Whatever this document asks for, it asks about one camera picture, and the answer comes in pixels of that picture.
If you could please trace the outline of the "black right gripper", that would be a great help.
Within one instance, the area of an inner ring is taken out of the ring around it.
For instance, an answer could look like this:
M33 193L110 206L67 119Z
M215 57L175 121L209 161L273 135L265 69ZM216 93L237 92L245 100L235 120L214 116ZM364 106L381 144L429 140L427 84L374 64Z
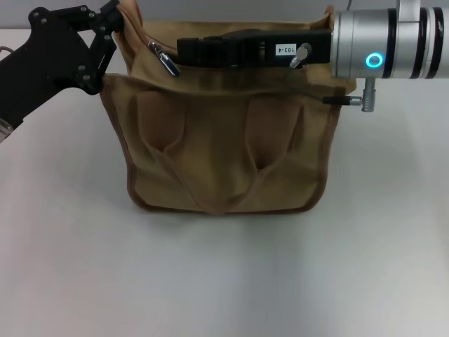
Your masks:
M191 67L292 67L330 62L329 29L250 29L226 36L181 38L177 60Z

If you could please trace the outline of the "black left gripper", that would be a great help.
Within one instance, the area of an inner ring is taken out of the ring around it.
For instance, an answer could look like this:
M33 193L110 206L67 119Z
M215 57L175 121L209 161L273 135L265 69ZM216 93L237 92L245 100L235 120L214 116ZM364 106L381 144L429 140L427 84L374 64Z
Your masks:
M96 95L116 50L113 32L123 30L119 1L96 13L81 5L29 14L28 40L1 61L1 120L16 129L24 118L67 88ZM73 27L94 33L88 47Z

